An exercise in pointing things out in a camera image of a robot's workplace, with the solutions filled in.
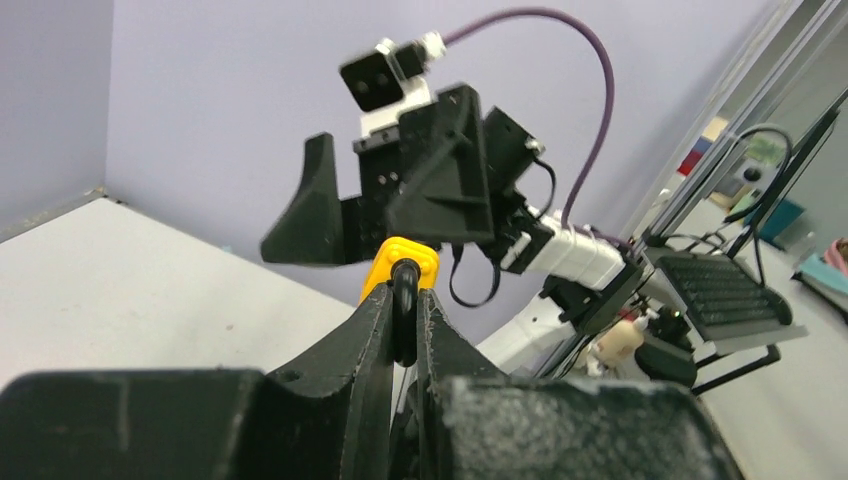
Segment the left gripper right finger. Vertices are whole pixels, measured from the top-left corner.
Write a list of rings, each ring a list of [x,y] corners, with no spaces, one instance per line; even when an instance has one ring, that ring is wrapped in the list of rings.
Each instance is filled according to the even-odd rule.
[[[418,299],[424,479],[738,479],[709,415],[681,387],[512,378]]]

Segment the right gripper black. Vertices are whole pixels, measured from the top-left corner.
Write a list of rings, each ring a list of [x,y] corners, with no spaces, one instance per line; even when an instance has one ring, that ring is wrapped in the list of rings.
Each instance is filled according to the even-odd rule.
[[[438,248],[475,243],[496,256],[534,230],[517,180],[537,155],[531,134],[465,83],[353,144],[361,193],[340,201],[334,138],[305,141],[300,183],[260,243],[266,263],[338,266],[371,259],[389,237]]]

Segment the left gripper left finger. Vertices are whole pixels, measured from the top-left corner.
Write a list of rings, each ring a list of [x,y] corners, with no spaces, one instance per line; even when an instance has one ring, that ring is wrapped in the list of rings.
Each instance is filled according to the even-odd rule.
[[[393,293],[269,373],[53,371],[1,395],[5,479],[383,479]]]

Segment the yellow padlock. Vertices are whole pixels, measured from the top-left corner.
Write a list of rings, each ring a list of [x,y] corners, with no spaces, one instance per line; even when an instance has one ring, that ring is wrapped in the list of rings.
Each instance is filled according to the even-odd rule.
[[[440,257],[436,250],[394,236],[382,243],[366,275],[359,303],[364,302],[379,284],[391,290],[394,360],[402,367],[411,367],[416,362],[419,292],[435,286],[439,269]]]

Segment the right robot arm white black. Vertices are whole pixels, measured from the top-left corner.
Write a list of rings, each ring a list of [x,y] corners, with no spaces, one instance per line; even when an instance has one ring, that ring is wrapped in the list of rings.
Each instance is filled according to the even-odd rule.
[[[300,185],[261,241],[265,262],[369,262],[363,293],[392,289],[395,355],[404,366],[415,360],[415,304],[435,284],[442,246],[460,260],[476,245],[495,277],[545,274],[526,311],[481,345],[505,371],[563,339],[566,325],[588,336],[610,323],[637,266],[589,228],[527,203],[515,184],[543,165],[544,147],[503,111],[482,115],[466,84],[432,93],[424,81],[406,81],[399,100],[362,115],[361,128],[353,145],[360,194],[339,196],[333,137],[309,138]]]

